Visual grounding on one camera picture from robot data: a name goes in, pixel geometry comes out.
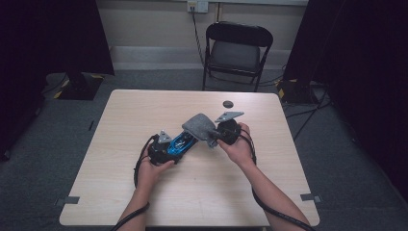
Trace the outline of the black curtain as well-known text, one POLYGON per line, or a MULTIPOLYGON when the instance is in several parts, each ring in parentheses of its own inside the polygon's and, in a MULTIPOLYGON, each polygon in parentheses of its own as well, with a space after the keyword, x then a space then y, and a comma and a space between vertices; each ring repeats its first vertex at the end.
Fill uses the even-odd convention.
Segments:
POLYGON ((284 77, 328 85, 408 201, 408 0, 308 0, 284 77))
POLYGON ((0 162, 61 72, 115 73, 96 0, 0 0, 0 162))

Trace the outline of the person's right hand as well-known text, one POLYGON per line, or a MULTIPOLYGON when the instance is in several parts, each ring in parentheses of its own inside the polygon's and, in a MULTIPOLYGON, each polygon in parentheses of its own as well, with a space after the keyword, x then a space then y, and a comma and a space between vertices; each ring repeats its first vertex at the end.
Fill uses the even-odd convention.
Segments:
POLYGON ((239 125, 241 126, 241 135, 233 144, 229 145, 221 140, 218 140, 217 143, 225 151, 229 159, 239 167, 254 166, 254 148, 249 127, 243 122, 240 122, 239 125))

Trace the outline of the black folding chair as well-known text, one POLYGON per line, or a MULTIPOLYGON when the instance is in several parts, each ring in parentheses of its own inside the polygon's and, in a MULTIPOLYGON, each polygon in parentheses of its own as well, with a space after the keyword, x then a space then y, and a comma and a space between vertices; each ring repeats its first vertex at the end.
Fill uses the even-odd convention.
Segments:
POLYGON ((206 47, 202 89, 212 71, 251 77, 258 90, 272 33, 264 27, 220 21, 206 30, 206 47))

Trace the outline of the person's left hand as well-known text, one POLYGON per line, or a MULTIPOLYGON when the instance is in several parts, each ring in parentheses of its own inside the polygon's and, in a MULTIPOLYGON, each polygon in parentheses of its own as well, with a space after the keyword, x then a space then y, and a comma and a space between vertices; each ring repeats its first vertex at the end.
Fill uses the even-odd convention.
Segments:
POLYGON ((136 189, 140 192, 151 192, 159 180, 160 175, 173 166, 173 161, 168 161, 159 166, 155 166, 150 162, 147 152, 144 152, 140 160, 138 184, 136 189))

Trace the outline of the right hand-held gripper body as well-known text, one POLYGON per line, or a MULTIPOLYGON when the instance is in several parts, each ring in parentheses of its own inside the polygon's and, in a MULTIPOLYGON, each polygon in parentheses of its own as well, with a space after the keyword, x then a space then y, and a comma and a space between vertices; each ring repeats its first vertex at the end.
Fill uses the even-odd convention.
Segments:
POLYGON ((217 124, 216 130, 221 134, 219 140, 227 144, 234 144, 236 142, 241 133, 241 126, 237 123, 235 118, 242 115, 243 112, 225 112, 215 120, 217 124))

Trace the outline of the blue toy car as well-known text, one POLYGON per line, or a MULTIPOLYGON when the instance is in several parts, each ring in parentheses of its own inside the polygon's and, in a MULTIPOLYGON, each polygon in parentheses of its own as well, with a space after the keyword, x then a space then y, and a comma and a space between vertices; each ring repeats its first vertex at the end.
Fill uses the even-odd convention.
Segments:
POLYGON ((181 158, 197 142, 198 139, 196 139, 192 134, 189 132, 182 132, 170 142, 168 148, 166 149, 166 153, 171 157, 181 158))

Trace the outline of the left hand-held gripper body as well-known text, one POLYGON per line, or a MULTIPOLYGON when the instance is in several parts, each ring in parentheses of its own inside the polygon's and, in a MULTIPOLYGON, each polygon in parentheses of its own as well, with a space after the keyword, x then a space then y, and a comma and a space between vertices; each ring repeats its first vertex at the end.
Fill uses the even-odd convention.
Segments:
POLYGON ((172 155, 167 153, 171 142, 172 138, 164 130, 154 136, 154 141, 148 148, 148 156, 153 165, 160 166, 174 159, 172 155))

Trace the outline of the black stand base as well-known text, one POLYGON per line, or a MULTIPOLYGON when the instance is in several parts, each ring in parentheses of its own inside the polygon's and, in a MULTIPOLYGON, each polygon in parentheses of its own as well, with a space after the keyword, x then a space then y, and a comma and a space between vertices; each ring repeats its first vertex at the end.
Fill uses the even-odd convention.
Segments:
POLYGON ((312 87, 309 84, 303 85, 296 79, 280 80, 276 83, 278 96, 284 103, 289 104, 317 104, 312 87))
POLYGON ((82 74, 71 81, 67 79, 54 95, 55 99, 91 101, 99 90, 104 78, 96 74, 82 74))

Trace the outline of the grey towel cloth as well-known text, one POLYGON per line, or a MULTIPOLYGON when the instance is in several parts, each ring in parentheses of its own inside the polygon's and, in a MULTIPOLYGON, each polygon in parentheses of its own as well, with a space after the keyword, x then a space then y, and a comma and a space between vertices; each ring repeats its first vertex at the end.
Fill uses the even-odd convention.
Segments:
POLYGON ((216 127, 204 114, 197 114, 186 121, 182 128, 199 141, 205 141, 210 148, 217 146, 216 127))

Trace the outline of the white wall socket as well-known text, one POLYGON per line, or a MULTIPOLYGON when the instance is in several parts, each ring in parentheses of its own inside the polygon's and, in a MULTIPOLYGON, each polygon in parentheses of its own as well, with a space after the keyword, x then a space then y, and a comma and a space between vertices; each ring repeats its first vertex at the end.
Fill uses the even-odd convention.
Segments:
POLYGON ((207 1, 188 1, 187 11, 189 13, 207 13, 209 10, 209 3, 207 1))

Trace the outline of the grey tape piece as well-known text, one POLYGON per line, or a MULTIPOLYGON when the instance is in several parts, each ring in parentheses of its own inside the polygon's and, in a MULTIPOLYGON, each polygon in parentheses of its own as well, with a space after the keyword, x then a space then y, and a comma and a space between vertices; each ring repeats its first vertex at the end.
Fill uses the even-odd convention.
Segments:
POLYGON ((322 198, 320 195, 314 195, 312 193, 304 193, 301 196, 302 201, 314 201, 315 203, 321 203, 322 198))
POLYGON ((66 196, 64 198, 58 198, 55 201, 56 206, 64 206, 65 204, 78 204, 80 196, 66 196))

